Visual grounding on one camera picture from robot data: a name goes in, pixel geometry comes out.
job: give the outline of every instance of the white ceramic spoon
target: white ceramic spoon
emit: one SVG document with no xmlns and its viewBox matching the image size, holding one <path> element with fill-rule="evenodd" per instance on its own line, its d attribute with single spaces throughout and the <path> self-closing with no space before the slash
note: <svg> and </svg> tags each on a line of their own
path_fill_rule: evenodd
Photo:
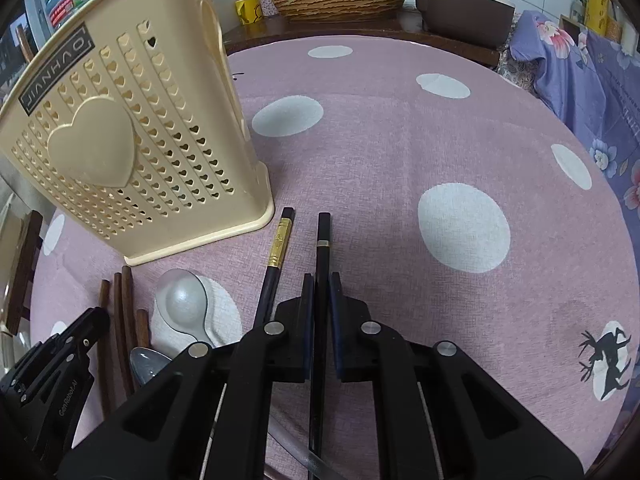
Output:
<svg viewBox="0 0 640 480">
<path fill-rule="evenodd" d="M 156 285 L 156 305 L 164 322 L 176 332 L 215 346 L 204 330 L 207 293 L 195 274 L 184 269 L 165 272 Z"/>
</svg>

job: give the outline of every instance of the black chopstick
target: black chopstick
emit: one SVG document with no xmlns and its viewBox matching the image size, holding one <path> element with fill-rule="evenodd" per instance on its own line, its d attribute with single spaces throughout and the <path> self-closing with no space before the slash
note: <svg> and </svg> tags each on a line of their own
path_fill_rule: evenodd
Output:
<svg viewBox="0 0 640 480">
<path fill-rule="evenodd" d="M 318 242 L 316 243 L 314 352 L 311 361 L 311 400 L 309 406 L 309 449 L 316 456 L 320 456 L 322 450 L 330 241 L 331 215 L 320 213 L 318 215 Z M 315 478 L 313 473 L 308 473 L 308 480 Z"/>
<path fill-rule="evenodd" d="M 280 279 L 280 269 L 282 268 L 284 255 L 287 252 L 287 243 L 289 243 L 289 235 L 291 234 L 295 215 L 296 212 L 292 207 L 286 207 L 282 210 L 267 261 L 267 271 L 264 273 L 258 309 L 255 311 L 254 328 L 264 325 L 271 319 L 273 301 L 276 297 L 276 289 Z"/>
</svg>

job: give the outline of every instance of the brand label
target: brand label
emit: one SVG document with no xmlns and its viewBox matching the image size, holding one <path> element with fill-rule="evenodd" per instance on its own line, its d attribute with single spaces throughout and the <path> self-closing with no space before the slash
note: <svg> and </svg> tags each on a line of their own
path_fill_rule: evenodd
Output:
<svg viewBox="0 0 640 480">
<path fill-rule="evenodd" d="M 20 94 L 20 104 L 27 115 L 35 109 L 55 83 L 76 64 L 84 54 L 94 48 L 94 40 L 82 23 L 51 54 Z"/>
<path fill-rule="evenodd" d="M 62 401 L 62 408 L 58 410 L 59 416 L 65 416 L 66 409 L 69 407 L 69 403 L 74 396 L 76 386 L 78 386 L 78 381 L 74 379 L 73 381 L 71 381 L 71 386 L 69 386 L 69 391 L 65 395 L 65 400 Z"/>
</svg>

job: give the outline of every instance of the metal spoon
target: metal spoon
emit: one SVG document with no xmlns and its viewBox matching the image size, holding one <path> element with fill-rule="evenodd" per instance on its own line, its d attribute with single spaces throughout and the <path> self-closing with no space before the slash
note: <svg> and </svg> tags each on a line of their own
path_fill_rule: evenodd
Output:
<svg viewBox="0 0 640 480">
<path fill-rule="evenodd" d="M 140 386 L 147 384 L 170 362 L 166 355 L 142 346 L 136 346 L 129 354 L 131 371 Z"/>
<path fill-rule="evenodd" d="M 156 305 L 162 319 L 176 332 L 215 346 L 204 330 L 207 293 L 195 274 L 184 269 L 165 272 L 156 286 Z"/>
</svg>

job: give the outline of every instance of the round table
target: round table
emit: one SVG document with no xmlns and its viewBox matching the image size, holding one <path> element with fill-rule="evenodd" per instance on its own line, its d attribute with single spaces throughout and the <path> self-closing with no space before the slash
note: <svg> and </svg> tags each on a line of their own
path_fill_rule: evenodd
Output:
<svg viewBox="0 0 640 480">
<path fill-rule="evenodd" d="M 332 270 L 349 296 L 407 340 L 456 342 L 587 468 L 625 395 L 640 303 L 620 205 L 572 133 L 490 70 L 420 44 L 306 38 L 229 62 L 276 216 L 296 209 L 276 301 L 313 272 L 318 212 L 330 212 Z M 136 306 L 153 311 L 158 277 L 190 269 L 207 285 L 209 335 L 238 340 L 277 221 L 135 267 Z M 53 224 L 34 280 L 34 340 L 95 306 L 100 280 L 123 264 L 72 219 Z M 159 351 L 193 341 L 150 316 Z M 370 384 L 340 384 L 328 362 L 323 456 L 349 479 L 377 478 Z M 76 440 L 100 421 L 96 390 Z M 271 413 L 302 440 L 308 394 L 308 382 L 274 386 Z M 271 438 L 267 463 L 306 478 Z"/>
</svg>

